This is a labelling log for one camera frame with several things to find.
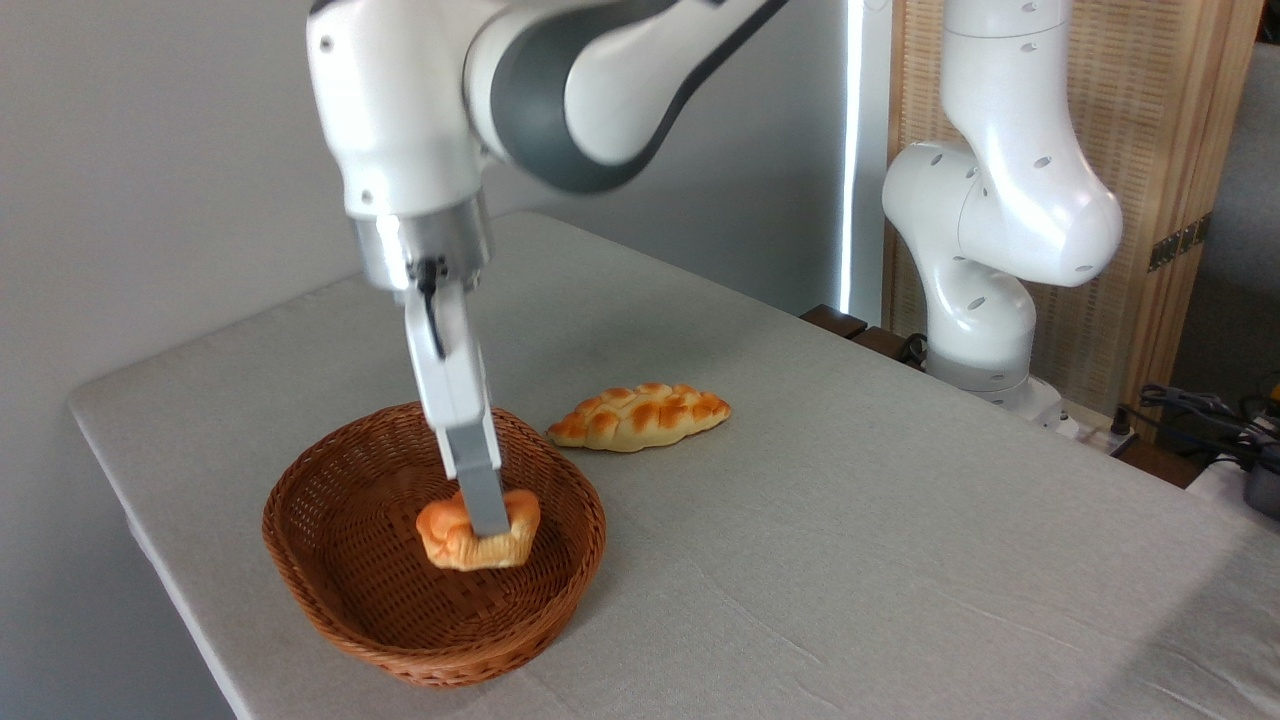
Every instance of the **wicker basket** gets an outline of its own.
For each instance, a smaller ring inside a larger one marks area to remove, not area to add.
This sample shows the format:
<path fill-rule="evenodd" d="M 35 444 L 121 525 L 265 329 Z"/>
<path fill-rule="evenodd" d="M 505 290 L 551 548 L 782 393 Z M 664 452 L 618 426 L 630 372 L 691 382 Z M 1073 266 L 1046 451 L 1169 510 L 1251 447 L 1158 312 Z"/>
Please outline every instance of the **wicker basket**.
<path fill-rule="evenodd" d="M 600 498 L 536 430 L 502 410 L 494 425 L 503 483 L 541 503 L 521 568 L 460 573 L 426 560 L 413 523 L 457 484 L 416 402 L 335 430 L 284 471 L 262 537 L 333 644 L 408 683 L 462 687 L 529 662 L 568 623 L 604 552 Z"/>

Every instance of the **golden bread loaf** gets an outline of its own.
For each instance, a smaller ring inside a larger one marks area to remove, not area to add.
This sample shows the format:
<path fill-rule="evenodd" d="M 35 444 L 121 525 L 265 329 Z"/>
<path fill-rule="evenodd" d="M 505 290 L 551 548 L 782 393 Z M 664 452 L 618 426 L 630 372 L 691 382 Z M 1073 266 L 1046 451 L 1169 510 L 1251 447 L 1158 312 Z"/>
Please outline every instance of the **golden bread loaf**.
<path fill-rule="evenodd" d="M 511 519 L 511 532 L 477 538 L 462 502 L 462 492 L 429 503 L 417 515 L 417 533 L 433 565 L 444 570 L 515 568 L 529 560 L 541 520 L 538 496 L 527 489 L 502 495 Z"/>
<path fill-rule="evenodd" d="M 635 452 L 673 445 L 728 419 L 727 402 L 686 386 L 645 383 L 634 391 L 616 387 L 579 404 L 547 430 L 562 447 Z"/>

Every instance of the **white robotic arm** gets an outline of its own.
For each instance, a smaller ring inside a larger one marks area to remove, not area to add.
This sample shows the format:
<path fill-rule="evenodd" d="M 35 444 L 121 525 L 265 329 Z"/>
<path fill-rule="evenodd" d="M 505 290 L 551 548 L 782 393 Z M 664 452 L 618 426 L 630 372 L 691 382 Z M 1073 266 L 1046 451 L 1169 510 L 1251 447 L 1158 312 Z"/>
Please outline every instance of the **white robotic arm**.
<path fill-rule="evenodd" d="M 1071 0 L 948 0 L 942 108 L 969 143 L 911 145 L 883 192 L 924 283 L 929 374 L 1048 428 L 1061 397 L 1029 375 L 1018 278 L 1079 286 L 1121 234 L 1068 113 L 1070 15 Z"/>
<path fill-rule="evenodd" d="M 509 528 L 480 348 L 486 156 L 562 190 L 635 177 L 689 96 L 786 0 L 317 0 L 307 55 L 365 274 L 477 536 Z"/>

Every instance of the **wooden block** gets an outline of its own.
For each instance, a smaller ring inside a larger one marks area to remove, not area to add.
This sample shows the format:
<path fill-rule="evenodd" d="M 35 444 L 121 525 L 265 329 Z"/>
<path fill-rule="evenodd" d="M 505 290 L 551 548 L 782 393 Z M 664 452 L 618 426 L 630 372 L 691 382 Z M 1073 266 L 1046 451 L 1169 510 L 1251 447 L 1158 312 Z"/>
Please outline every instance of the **wooden block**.
<path fill-rule="evenodd" d="M 902 351 L 906 350 L 906 338 L 884 328 L 867 328 L 854 338 L 854 342 L 893 360 L 901 360 Z"/>
<path fill-rule="evenodd" d="M 854 336 L 867 329 L 867 323 L 864 320 L 859 320 L 852 315 L 846 315 L 829 305 L 819 305 L 804 315 L 800 315 L 800 319 L 818 325 L 824 331 L 833 332 L 846 340 L 852 340 Z"/>

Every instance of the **bread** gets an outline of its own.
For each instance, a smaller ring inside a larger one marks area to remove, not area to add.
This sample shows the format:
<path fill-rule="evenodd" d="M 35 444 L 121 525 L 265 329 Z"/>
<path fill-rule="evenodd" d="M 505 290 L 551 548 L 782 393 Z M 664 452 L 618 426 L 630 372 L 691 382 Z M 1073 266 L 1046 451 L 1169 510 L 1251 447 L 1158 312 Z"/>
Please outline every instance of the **bread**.
<path fill-rule="evenodd" d="M 502 495 L 511 519 L 511 532 L 477 538 L 462 502 L 462 492 L 449 500 L 431 502 L 417 515 L 417 533 L 433 565 L 444 570 L 483 570 L 516 568 L 529 560 L 534 536 L 541 520 L 538 496 L 527 489 Z"/>
<path fill-rule="evenodd" d="M 634 391 L 611 388 L 582 401 L 547 430 L 562 447 L 635 452 L 675 445 L 728 419 L 727 402 L 678 384 L 646 383 Z"/>

